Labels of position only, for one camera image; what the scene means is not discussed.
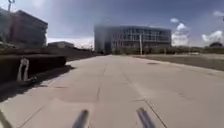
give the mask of low wall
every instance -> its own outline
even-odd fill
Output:
[[[56,47],[47,47],[45,49],[50,54],[61,55],[67,58],[67,61],[85,59],[90,57],[98,56],[96,52],[77,49],[77,48],[56,48]]]
[[[66,63],[66,57],[56,55],[0,56],[0,85],[17,79],[20,60],[22,58],[26,58],[30,62],[29,76],[63,67]]]

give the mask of pole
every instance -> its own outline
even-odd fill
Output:
[[[14,4],[16,1],[15,0],[8,0],[8,2],[9,2],[8,11],[10,12],[12,4]]]
[[[142,55],[142,35],[139,35],[139,43],[140,43],[140,55]]]
[[[190,42],[188,42],[188,54],[191,53],[191,45],[190,45]]]

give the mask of white cloud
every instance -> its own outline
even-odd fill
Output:
[[[91,48],[94,46],[94,38],[47,38],[47,43],[57,42],[57,41],[67,41],[73,43],[77,48]]]
[[[179,23],[179,20],[177,18],[171,18],[170,22],[171,23]]]
[[[223,43],[224,40],[224,35],[223,35],[223,31],[221,30],[217,30],[213,33],[211,33],[210,35],[201,35],[202,40],[206,43],[212,43],[212,42],[220,42]]]
[[[183,46],[189,43],[189,29],[183,24],[179,23],[176,30],[172,34],[172,45]]]
[[[220,11],[214,11],[213,15],[216,17],[224,17],[224,13]]]
[[[44,2],[45,0],[32,0],[32,4],[37,8],[40,8],[44,4]]]

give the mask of concrete pavement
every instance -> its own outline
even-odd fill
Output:
[[[69,62],[75,69],[2,102],[19,128],[143,128],[137,110],[156,128],[224,127],[224,73],[121,56]]]

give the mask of distant building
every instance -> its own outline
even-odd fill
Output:
[[[66,42],[66,41],[48,43],[48,46],[58,47],[58,48],[74,48],[73,43],[69,43],[69,42]]]
[[[0,41],[7,42],[11,28],[11,14],[0,8]]]
[[[223,44],[220,42],[214,42],[209,45],[210,48],[222,48]]]
[[[95,48],[97,52],[114,53],[115,51],[136,51],[153,47],[170,47],[171,30],[140,26],[95,26]]]
[[[48,23],[24,12],[12,13],[10,42],[25,47],[42,47],[46,45]]]

